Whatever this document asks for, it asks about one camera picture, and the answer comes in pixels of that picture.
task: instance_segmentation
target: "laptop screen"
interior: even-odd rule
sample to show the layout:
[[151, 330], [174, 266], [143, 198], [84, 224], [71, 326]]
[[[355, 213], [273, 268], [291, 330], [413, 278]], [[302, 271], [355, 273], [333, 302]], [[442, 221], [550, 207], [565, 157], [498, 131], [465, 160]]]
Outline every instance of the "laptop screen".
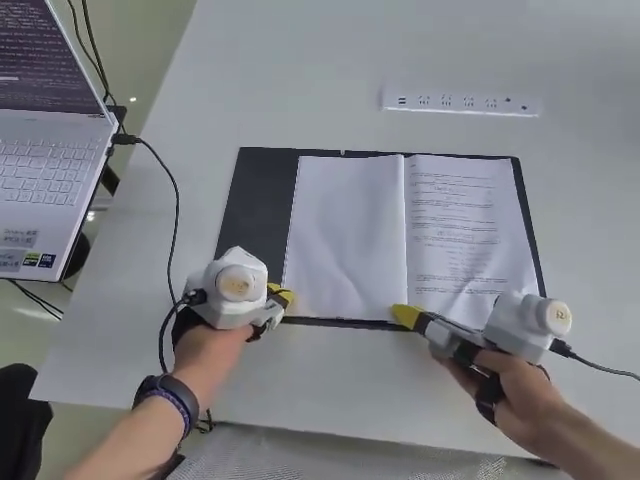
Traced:
[[102, 114], [44, 0], [0, 0], [0, 110]]

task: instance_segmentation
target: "desk surface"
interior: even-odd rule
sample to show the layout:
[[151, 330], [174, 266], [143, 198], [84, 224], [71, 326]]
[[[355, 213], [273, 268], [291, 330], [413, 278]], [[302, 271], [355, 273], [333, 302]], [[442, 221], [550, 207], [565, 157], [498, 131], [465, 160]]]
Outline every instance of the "desk surface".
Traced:
[[[577, 352], [640, 371], [640, 7], [532, 2], [201, 1], [142, 137], [180, 186], [174, 281], [214, 252], [240, 146], [521, 158], [550, 295]], [[381, 87], [522, 93], [540, 119], [383, 113]], [[33, 395], [128, 407], [158, 372], [169, 308], [170, 184], [138, 148]], [[238, 423], [520, 454], [418, 338], [283, 326], [248, 347], [214, 414]], [[640, 443], [633, 382], [557, 358], [569, 400]]]

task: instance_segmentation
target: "white paper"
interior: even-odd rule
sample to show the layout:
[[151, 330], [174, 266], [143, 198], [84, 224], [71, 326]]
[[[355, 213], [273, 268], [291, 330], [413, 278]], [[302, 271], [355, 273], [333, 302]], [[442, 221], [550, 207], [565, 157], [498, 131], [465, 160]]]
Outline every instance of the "white paper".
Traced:
[[405, 259], [402, 156], [300, 158], [283, 282], [297, 314], [392, 320]]
[[482, 328], [500, 293], [538, 293], [510, 160], [406, 162], [411, 304]]

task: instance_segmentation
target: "purple wristband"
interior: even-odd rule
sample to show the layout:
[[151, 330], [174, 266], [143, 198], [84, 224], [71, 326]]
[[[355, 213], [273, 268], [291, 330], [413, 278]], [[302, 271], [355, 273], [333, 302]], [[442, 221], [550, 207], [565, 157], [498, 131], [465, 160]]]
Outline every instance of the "purple wristband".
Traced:
[[180, 412], [180, 415], [182, 415], [182, 420], [184, 421], [184, 432], [182, 434], [182, 440], [187, 438], [189, 432], [191, 432], [191, 419], [189, 417], [189, 412], [187, 412], [182, 406], [182, 402], [174, 397], [171, 392], [168, 392], [166, 390], [159, 390], [156, 388], [147, 392], [140, 400], [140, 403], [150, 397], [162, 397], [166, 400], [169, 400], [169, 402], [171, 402], [171, 404], [176, 407], [178, 412]]

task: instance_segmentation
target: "laptop sticker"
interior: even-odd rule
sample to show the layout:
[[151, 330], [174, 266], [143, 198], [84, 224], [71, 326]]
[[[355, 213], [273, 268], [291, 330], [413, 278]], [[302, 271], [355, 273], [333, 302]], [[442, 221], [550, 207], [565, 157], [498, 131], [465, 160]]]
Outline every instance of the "laptop sticker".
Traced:
[[40, 260], [40, 254], [35, 252], [29, 252], [25, 255], [22, 262], [23, 267], [37, 267], [38, 260]]
[[56, 256], [51, 253], [43, 253], [38, 262], [38, 268], [53, 268]]
[[3, 228], [1, 232], [2, 247], [33, 248], [38, 239], [38, 230], [28, 228]]
[[0, 272], [19, 272], [24, 255], [24, 250], [0, 250]]

